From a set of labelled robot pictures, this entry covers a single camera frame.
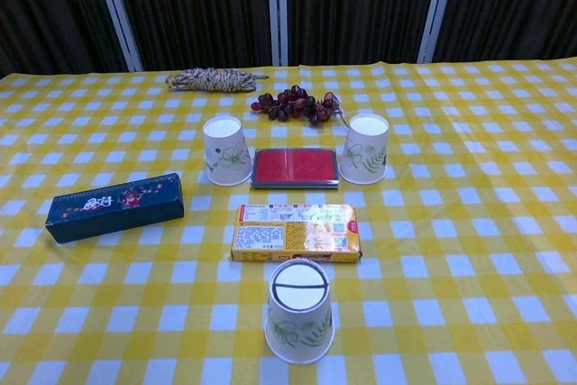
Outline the white floral paper cup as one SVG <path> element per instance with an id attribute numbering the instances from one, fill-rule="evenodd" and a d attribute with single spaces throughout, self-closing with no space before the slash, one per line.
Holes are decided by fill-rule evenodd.
<path id="1" fill-rule="evenodd" d="M 381 181 L 387 171 L 388 142 L 389 123 L 382 116 L 353 116 L 339 165 L 341 177 L 358 185 Z"/>
<path id="2" fill-rule="evenodd" d="M 208 179 L 218 186 L 235 186 L 249 179 L 252 159 L 241 122 L 230 115 L 219 115 L 203 125 Z"/>

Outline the paper cup with black line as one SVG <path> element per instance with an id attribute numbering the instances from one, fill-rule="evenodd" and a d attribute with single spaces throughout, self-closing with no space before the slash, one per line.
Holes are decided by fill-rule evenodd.
<path id="1" fill-rule="evenodd" d="M 334 340 L 331 287 L 325 271 L 307 259 L 282 262 L 270 277 L 264 335 L 281 360 L 317 362 Z"/>

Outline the yellow white checkered tablecloth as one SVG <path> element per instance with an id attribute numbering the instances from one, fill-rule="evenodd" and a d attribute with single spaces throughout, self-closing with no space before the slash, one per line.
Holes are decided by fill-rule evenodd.
<path id="1" fill-rule="evenodd" d="M 341 149 L 173 93 L 162 72 L 0 79 L 0 384 L 577 384 L 577 58 L 266 68 L 389 121 L 386 177 L 326 192 L 220 188 L 203 123 L 251 149 Z M 57 243 L 56 196 L 179 175 L 184 216 Z M 327 263 L 335 338 L 292 365 L 264 339 L 272 263 L 233 262 L 238 207 L 346 203 L 363 256 Z"/>

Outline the red ink pad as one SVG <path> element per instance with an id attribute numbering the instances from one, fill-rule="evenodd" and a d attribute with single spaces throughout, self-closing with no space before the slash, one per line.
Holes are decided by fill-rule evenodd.
<path id="1" fill-rule="evenodd" d="M 253 188 L 338 189 L 339 186 L 335 149 L 257 149 L 253 163 Z"/>

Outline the yellow printed carton box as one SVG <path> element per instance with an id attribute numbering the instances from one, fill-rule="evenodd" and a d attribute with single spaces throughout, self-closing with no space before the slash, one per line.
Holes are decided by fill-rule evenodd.
<path id="1" fill-rule="evenodd" d="M 235 261 L 305 258 L 357 262 L 358 221 L 349 205 L 241 205 L 231 243 Z"/>

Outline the dark red grape bunch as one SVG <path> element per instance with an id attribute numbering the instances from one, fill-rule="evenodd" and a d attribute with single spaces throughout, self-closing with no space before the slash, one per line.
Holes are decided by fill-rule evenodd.
<path id="1" fill-rule="evenodd" d="M 317 128 L 337 118 L 345 127 L 349 127 L 340 100 L 332 91 L 317 98 L 303 87 L 294 85 L 276 96 L 271 93 L 259 95 L 250 108 L 255 114 L 267 115 L 271 121 L 285 123 L 291 119 L 304 119 L 310 127 Z"/>

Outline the dark blue long box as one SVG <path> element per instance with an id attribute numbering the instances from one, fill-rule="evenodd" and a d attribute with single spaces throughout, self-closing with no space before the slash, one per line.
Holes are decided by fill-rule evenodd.
<path id="1" fill-rule="evenodd" d="M 178 174 L 56 196 L 45 221 L 57 243 L 110 234 L 184 216 Z"/>

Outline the white screen frame post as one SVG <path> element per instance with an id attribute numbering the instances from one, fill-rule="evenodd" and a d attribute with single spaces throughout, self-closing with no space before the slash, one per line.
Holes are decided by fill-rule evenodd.
<path id="1" fill-rule="evenodd" d="M 423 30 L 417 63 L 431 63 L 435 54 L 438 36 L 444 19 L 448 0 L 430 0 Z"/>
<path id="2" fill-rule="evenodd" d="M 288 0 L 269 0 L 270 47 L 273 66 L 289 64 Z"/>
<path id="3" fill-rule="evenodd" d="M 143 71 L 140 52 L 133 35 L 133 28 L 125 9 L 124 0 L 105 0 L 105 3 L 128 70 L 131 72 Z"/>

